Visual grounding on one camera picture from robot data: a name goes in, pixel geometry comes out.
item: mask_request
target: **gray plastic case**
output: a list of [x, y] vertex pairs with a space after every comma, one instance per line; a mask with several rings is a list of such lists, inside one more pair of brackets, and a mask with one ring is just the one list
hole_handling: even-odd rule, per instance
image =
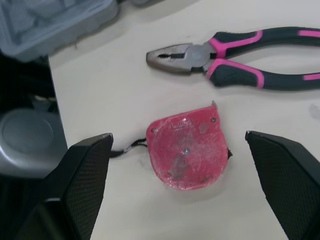
[[28, 62], [117, 16], [116, 0], [0, 0], [0, 49]]
[[144, 5], [151, 2], [156, 2], [159, 0], [130, 0], [130, 2], [134, 3], [135, 5]]

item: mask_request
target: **gray plastic object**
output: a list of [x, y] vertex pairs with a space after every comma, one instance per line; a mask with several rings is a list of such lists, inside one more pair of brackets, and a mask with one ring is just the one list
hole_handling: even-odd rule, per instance
[[0, 174], [42, 179], [67, 152], [57, 114], [16, 109], [0, 120]]
[[151, 2], [156, 2], [159, 0], [130, 0], [130, 2], [134, 3], [135, 5], [144, 5]]
[[0, 0], [0, 49], [29, 62], [92, 33], [118, 11], [116, 0]]

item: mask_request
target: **metal pliers head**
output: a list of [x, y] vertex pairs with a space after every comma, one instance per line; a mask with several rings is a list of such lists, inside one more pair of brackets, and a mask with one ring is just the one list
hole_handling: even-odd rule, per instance
[[146, 62], [150, 67], [171, 73], [205, 74], [214, 61], [215, 53], [208, 42], [203, 45], [185, 43], [150, 51], [146, 54]]

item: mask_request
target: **pliers handle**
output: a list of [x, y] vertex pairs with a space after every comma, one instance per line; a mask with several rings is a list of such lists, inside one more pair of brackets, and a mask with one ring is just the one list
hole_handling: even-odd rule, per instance
[[276, 44], [320, 47], [320, 29], [278, 27], [249, 33], [217, 32], [208, 42], [218, 59], [208, 68], [206, 76], [216, 87], [245, 85], [284, 91], [320, 88], [320, 73], [277, 74], [224, 59]]

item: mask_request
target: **table surface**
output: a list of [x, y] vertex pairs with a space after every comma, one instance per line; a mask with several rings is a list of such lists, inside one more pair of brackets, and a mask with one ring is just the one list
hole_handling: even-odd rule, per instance
[[[137, 8], [50, 57], [67, 144], [113, 133], [114, 148], [145, 136], [154, 120], [209, 106], [219, 108], [233, 153], [219, 183], [177, 192], [154, 174], [145, 148], [111, 159], [92, 240], [285, 240], [265, 200], [247, 130], [302, 143], [320, 159], [320, 92], [215, 88], [201, 74], [148, 68], [148, 51], [203, 43], [215, 32], [299, 26], [320, 28], [318, 0], [165, 0]], [[280, 74], [320, 72], [320, 49], [274, 46], [233, 58]]]

